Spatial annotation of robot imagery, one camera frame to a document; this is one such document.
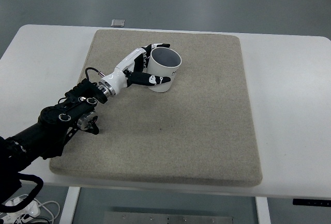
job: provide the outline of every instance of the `white table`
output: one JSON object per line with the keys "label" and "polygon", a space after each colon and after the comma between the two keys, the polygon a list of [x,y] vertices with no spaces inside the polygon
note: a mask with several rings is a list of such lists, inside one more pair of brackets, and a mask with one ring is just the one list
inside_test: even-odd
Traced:
{"label": "white table", "polygon": [[[98,29],[108,28],[20,28],[0,60],[3,138],[36,123],[44,107],[56,104],[76,85]],[[239,37],[242,45],[263,173],[259,186],[173,185],[61,176],[50,172],[49,162],[42,159],[23,172],[38,175],[50,185],[331,199],[331,42],[309,36],[230,35]]]}

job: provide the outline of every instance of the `gray floor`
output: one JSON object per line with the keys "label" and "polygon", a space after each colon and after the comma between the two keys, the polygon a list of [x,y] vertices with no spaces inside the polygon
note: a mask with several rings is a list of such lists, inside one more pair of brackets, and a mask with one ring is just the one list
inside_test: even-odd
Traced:
{"label": "gray floor", "polygon": [[73,224],[104,223],[109,211],[222,216],[232,217],[233,224],[258,224],[254,197],[106,189],[81,189]]}
{"label": "gray floor", "polygon": [[[331,39],[331,0],[0,0],[0,57],[25,24],[110,26],[115,18],[125,19],[127,28],[312,35]],[[58,187],[47,191],[65,195]],[[95,210],[103,202],[96,198],[99,194],[96,189],[84,189],[82,193],[84,203]],[[134,202],[139,207],[151,194],[158,196],[159,206],[165,208],[171,207],[168,201],[177,201],[175,196],[161,197],[159,192],[138,195],[132,192],[134,201],[129,196],[122,201]],[[206,203],[212,202],[213,197],[204,199]],[[189,203],[196,211],[204,209],[205,203],[201,201]],[[175,206],[188,209],[184,202]],[[74,221],[82,219],[80,207],[77,213],[80,214]]]}

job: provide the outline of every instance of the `black cable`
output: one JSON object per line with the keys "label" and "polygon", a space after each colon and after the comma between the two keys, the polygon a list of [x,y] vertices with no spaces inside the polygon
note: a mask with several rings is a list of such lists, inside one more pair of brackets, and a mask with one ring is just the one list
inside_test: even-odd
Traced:
{"label": "black cable", "polygon": [[18,212],[19,210],[24,209],[26,206],[29,205],[29,203],[33,201],[33,199],[38,195],[38,193],[42,189],[43,180],[35,175],[25,175],[25,174],[17,173],[17,177],[20,180],[35,182],[37,185],[33,190],[31,190],[28,196],[24,198],[23,201],[20,202],[19,204],[15,206],[5,206],[1,204],[0,212],[2,213],[15,213]]}
{"label": "black cable", "polygon": [[33,217],[31,215],[28,215],[29,217],[33,218],[33,219],[40,219],[40,220],[45,220],[47,221],[48,224],[51,224],[49,220],[47,220],[46,218],[42,218],[42,217]]}
{"label": "black cable", "polygon": [[88,73],[87,73],[87,71],[89,71],[89,70],[94,70],[94,71],[96,71],[97,73],[100,72],[100,71],[97,70],[96,68],[93,68],[93,67],[87,67],[87,68],[85,69],[85,75],[86,75],[86,79],[88,79],[88,80],[89,80],[89,77],[88,77]]}
{"label": "black cable", "polygon": [[67,99],[67,97],[62,97],[62,98],[60,98],[60,99],[57,101],[57,104],[59,104],[60,101],[63,100],[63,99]]}

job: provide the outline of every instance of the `cup rim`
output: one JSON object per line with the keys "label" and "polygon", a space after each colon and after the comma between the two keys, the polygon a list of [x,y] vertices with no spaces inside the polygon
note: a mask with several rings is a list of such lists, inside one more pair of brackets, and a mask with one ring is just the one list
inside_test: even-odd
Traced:
{"label": "cup rim", "polygon": [[[162,65],[162,64],[160,64],[159,62],[157,62],[157,61],[152,57],[152,53],[153,53],[153,51],[155,51],[156,49],[159,49],[159,48],[169,49],[169,50],[173,51],[174,53],[176,53],[176,54],[178,55],[179,59],[180,59],[180,63],[179,63],[178,65],[176,65],[176,66],[165,66],[165,65]],[[179,55],[179,53],[176,52],[175,50],[171,49],[171,48],[168,48],[168,47],[156,47],[156,48],[154,48],[154,49],[151,51],[151,55],[149,56],[149,59],[151,59],[151,58],[153,59],[153,61],[154,61],[156,64],[158,64],[158,65],[160,65],[160,66],[162,66],[162,67],[165,67],[165,68],[177,68],[177,67],[179,67],[179,66],[182,64],[182,57]]]}

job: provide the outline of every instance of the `power strip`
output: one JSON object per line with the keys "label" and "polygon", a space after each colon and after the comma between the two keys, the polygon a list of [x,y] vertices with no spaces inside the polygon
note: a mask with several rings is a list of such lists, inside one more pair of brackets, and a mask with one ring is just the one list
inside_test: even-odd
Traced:
{"label": "power strip", "polygon": [[[16,206],[21,201],[23,201],[21,198],[16,197],[14,200],[8,201],[6,206]],[[38,215],[40,215],[38,203],[36,201],[32,201],[28,206],[18,212],[7,213],[7,215],[1,218],[1,220],[3,220],[4,224],[14,224],[15,221],[17,221],[17,223],[27,223],[33,219],[32,217],[37,217]]]}
{"label": "power strip", "polygon": [[293,199],[293,205],[331,207],[331,200]]}

